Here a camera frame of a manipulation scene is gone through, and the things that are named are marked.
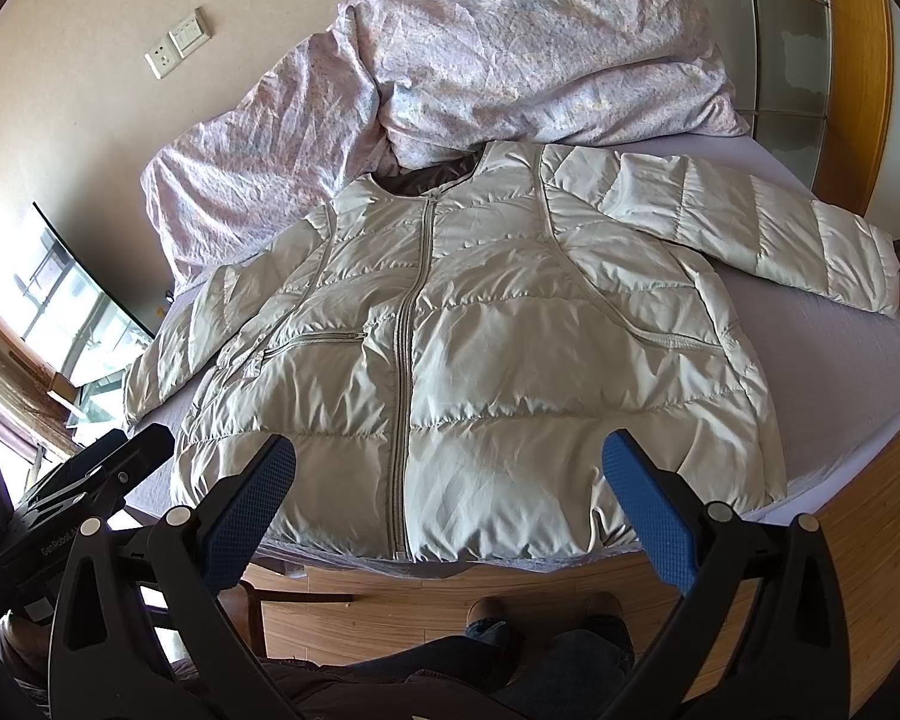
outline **blue gripper pad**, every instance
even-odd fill
[[[641,455],[646,457],[626,430],[611,433],[602,452],[604,476],[660,581],[686,595],[698,572],[693,533],[653,478],[653,463],[644,464]]]
[[[235,586],[244,576],[260,539],[293,485],[295,474],[293,444],[274,436],[239,476],[221,479],[214,485],[216,490],[218,485],[231,483],[236,490],[200,545],[203,583],[210,592],[216,595]]]

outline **mattress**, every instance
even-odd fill
[[[688,154],[810,194],[797,177],[749,136],[672,135],[615,148],[658,156]],[[788,524],[799,512],[816,512],[823,507],[900,429],[900,316],[890,319],[867,314],[720,263],[713,265],[724,279],[741,327],[764,367],[783,440],[787,496],[751,512],[748,519]],[[180,311],[196,293],[192,290],[180,295],[172,312]],[[199,378],[194,377],[148,415],[138,429],[157,422],[176,432]],[[160,517],[171,505],[172,464],[168,461],[138,485],[127,496],[127,504],[142,514]],[[597,552],[583,561],[607,557],[615,551],[621,549]],[[399,565],[315,554],[269,538],[261,543],[258,556],[415,577],[448,576],[468,566]],[[506,565],[548,571],[571,563],[519,560]]]

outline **brown shoe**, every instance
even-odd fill
[[[624,608],[619,599],[609,592],[591,595],[583,607],[584,617],[623,617]]]
[[[478,620],[503,620],[506,619],[504,602],[499,598],[487,596],[478,600],[466,613],[466,624],[470,625]]]

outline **beige wall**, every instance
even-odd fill
[[[9,0],[0,13],[0,261],[36,202],[92,274],[149,324],[170,271],[138,176],[233,107],[342,0]],[[194,7],[213,39],[158,81],[144,52]]]

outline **jacket sleeve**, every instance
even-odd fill
[[[686,156],[619,155],[610,218],[748,274],[893,317],[893,241],[858,215]]]
[[[202,370],[325,240],[323,209],[278,235],[258,256],[220,266],[124,377],[124,418],[139,422]]]

